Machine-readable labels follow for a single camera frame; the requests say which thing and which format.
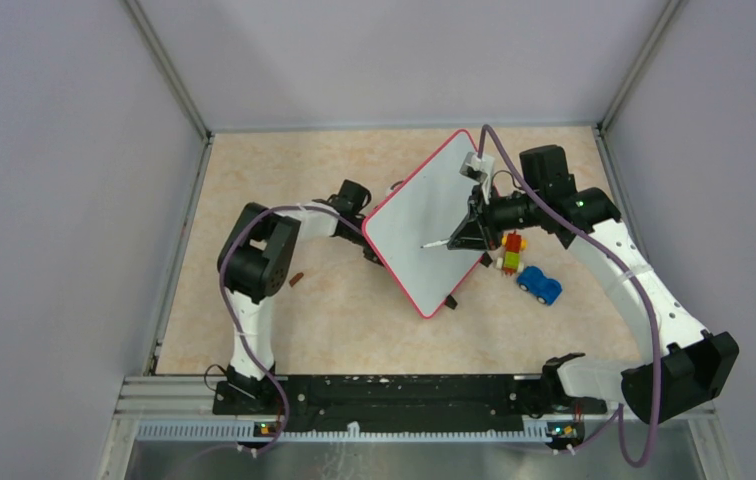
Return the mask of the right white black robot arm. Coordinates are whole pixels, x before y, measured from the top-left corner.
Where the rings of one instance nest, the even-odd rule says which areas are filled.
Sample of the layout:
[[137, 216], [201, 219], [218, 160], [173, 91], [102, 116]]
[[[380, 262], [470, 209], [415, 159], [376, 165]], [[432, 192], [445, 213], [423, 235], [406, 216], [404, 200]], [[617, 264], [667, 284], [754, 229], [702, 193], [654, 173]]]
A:
[[609, 196], [580, 190], [557, 145], [520, 155], [519, 191], [492, 184], [493, 159], [469, 152], [461, 175], [476, 181], [467, 213], [448, 240], [451, 250], [493, 250], [502, 234], [539, 227], [558, 238], [603, 288], [628, 325], [641, 362], [598, 360], [582, 353], [548, 360], [543, 404], [566, 412], [580, 398], [627, 406], [642, 422], [663, 423], [716, 398], [739, 355], [728, 332], [714, 334], [687, 312], [642, 256]]

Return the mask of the pink-framed whiteboard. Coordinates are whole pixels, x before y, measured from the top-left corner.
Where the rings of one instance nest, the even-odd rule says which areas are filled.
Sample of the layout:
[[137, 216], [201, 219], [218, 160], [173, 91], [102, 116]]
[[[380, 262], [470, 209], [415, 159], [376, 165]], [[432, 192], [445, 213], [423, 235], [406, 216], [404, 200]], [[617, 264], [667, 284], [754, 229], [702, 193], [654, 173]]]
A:
[[421, 245], [448, 239], [467, 213], [476, 181], [460, 174], [471, 133], [453, 132], [364, 219], [363, 235], [414, 309], [431, 318], [482, 251]]

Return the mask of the brown marker cap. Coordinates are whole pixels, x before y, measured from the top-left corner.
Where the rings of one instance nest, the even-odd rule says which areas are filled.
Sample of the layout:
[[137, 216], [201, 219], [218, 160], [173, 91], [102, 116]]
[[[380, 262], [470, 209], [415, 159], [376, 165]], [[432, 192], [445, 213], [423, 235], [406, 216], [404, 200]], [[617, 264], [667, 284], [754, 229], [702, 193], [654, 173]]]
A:
[[294, 286], [295, 286], [295, 285], [296, 285], [296, 284], [297, 284], [297, 283], [298, 283], [299, 281], [301, 281], [301, 280], [303, 279], [303, 277], [304, 277], [304, 273], [303, 273], [303, 272], [298, 272], [298, 273], [296, 273], [296, 274], [295, 274], [295, 275], [294, 275], [294, 276], [293, 276], [293, 277], [292, 277], [292, 278], [291, 278], [291, 279], [289, 280], [289, 285], [290, 285], [291, 287], [294, 287]]

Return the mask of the white marker pen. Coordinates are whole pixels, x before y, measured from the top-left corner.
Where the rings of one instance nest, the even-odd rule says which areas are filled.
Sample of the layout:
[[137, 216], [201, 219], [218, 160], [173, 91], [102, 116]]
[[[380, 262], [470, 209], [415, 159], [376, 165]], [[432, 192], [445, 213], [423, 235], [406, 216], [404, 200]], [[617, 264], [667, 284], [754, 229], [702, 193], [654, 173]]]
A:
[[433, 242], [429, 242], [429, 243], [423, 244], [423, 245], [420, 246], [420, 248], [422, 248], [422, 249], [429, 249], [429, 248], [446, 246], [449, 243], [449, 241], [450, 241], [449, 239], [437, 240], [437, 241], [433, 241]]

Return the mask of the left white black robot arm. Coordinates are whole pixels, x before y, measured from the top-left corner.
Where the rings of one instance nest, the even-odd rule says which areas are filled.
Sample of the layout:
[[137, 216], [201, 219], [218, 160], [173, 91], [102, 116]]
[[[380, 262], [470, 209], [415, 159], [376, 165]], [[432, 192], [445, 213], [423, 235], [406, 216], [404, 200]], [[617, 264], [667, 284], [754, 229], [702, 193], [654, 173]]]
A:
[[274, 401], [272, 297], [290, 280], [296, 246], [317, 238], [340, 238], [360, 247], [366, 260], [381, 265], [361, 232], [363, 210], [371, 200], [366, 187], [345, 180], [326, 199], [274, 208], [249, 203], [241, 212], [216, 267], [234, 332], [225, 388], [235, 392], [249, 412], [262, 413]]

